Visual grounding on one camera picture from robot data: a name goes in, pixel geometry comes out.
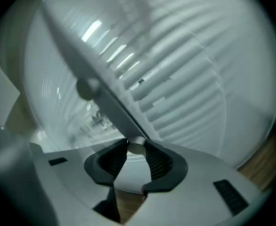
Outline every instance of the wooden floor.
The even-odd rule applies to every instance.
[[[238,169],[262,191],[273,187],[276,180],[276,127],[260,149]],[[142,204],[142,195],[116,190],[117,207],[124,224]]]

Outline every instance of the black slot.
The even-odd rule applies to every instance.
[[[248,207],[246,200],[227,180],[221,180],[213,183],[224,202],[230,209],[233,216],[239,214]]]
[[[48,162],[49,162],[50,166],[55,166],[55,165],[61,164],[66,161],[68,161],[68,160],[65,157],[60,157],[60,158],[49,160]]]

